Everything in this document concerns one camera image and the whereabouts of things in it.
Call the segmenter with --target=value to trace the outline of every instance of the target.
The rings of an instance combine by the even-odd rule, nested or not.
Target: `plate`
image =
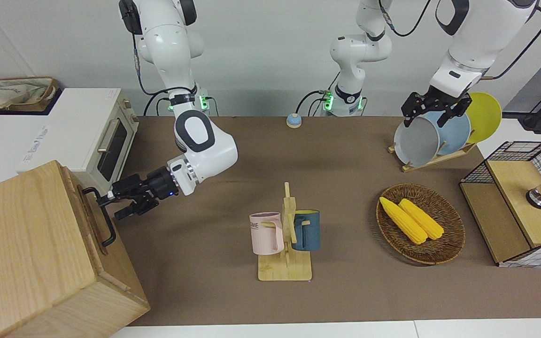
[[[457,152],[460,148],[464,147],[471,134],[471,122],[466,114],[453,117],[449,119],[442,128],[438,127],[438,120],[443,113],[443,111],[430,111],[423,115],[427,120],[433,122],[438,129],[438,133],[440,133],[440,142],[446,143],[444,144],[444,147],[438,151],[439,155]]]
[[[477,143],[496,132],[502,121],[502,108],[498,100],[485,92],[472,92],[470,96],[473,101],[466,109],[466,115],[474,132],[468,142]]]
[[[444,228],[440,239],[427,239],[417,245],[410,241],[387,216],[381,202],[377,202],[376,216],[385,240],[404,257],[427,265],[443,264],[456,258],[466,240],[464,226],[458,212],[434,190],[418,184],[398,184],[385,190],[382,197],[394,203],[409,199]]]
[[[408,128],[402,122],[395,130],[394,143],[400,161],[412,167],[421,167],[433,160],[441,144],[438,129],[422,116],[412,120]]]

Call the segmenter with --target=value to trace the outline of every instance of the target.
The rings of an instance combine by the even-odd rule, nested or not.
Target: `oven handle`
[[[114,139],[114,135],[116,135],[118,126],[120,126],[120,118],[111,120],[110,123],[108,123],[108,128],[106,130],[106,133],[103,135],[101,143],[99,143],[99,147],[97,147],[97,152],[107,153],[110,151],[110,147],[112,146],[112,140]]]

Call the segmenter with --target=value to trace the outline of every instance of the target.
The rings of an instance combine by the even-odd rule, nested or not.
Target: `label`
[[[114,97],[116,96],[116,92],[117,92],[117,91],[118,91],[117,89],[111,89],[111,90],[109,90],[108,93],[106,94],[106,99],[107,99],[107,100],[112,100],[112,99],[114,99]]]
[[[32,161],[32,157],[34,156],[34,154],[36,154],[37,150],[39,150],[39,147],[43,143],[45,136],[47,136],[47,133],[49,132],[49,128],[51,128],[51,126],[41,127],[41,130],[39,130],[39,133],[37,134],[35,139],[33,139],[31,147],[26,152],[26,155],[22,159],[22,162],[28,163]]]

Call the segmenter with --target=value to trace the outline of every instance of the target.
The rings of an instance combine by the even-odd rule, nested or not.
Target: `blue mug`
[[[320,248],[320,212],[318,210],[296,210],[294,230],[297,243],[292,248],[301,252],[313,252]]]

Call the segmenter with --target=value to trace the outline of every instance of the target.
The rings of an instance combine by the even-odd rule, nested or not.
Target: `oven window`
[[[112,138],[112,144],[110,145],[110,148],[107,152],[101,154],[101,158],[99,158],[97,169],[108,182],[110,181],[110,179],[112,179],[112,173],[114,173],[116,163],[118,163],[118,158],[120,157],[120,153],[122,152],[124,141],[126,140],[127,135],[128,134],[126,132],[126,128],[124,127],[122,122],[120,122],[118,125],[118,129],[116,129],[116,133]]]

